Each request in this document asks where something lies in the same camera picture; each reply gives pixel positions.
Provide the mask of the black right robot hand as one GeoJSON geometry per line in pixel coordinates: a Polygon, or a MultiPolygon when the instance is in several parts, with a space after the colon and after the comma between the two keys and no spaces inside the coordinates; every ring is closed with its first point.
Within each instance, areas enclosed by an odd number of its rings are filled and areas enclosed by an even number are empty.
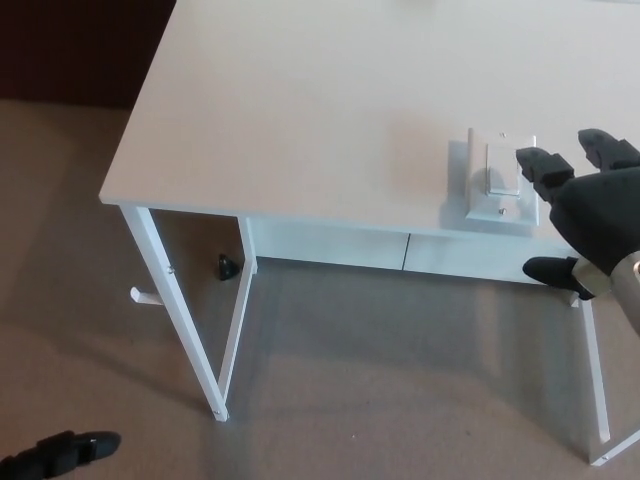
{"type": "Polygon", "coordinates": [[[583,129],[578,141],[596,173],[576,176],[558,153],[521,148],[522,175],[551,206],[549,219],[576,257],[532,257],[522,270],[529,278],[575,292],[584,301],[610,290],[589,282],[584,268],[609,279],[618,264],[639,251],[639,150],[599,129],[583,129]]]}

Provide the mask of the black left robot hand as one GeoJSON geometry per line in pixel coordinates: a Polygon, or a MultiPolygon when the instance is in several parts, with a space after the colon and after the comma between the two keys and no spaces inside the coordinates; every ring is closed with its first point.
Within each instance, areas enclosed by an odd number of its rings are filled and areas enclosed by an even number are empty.
{"type": "Polygon", "coordinates": [[[112,456],[121,435],[112,431],[64,431],[1,460],[1,479],[50,479],[112,456]]]}

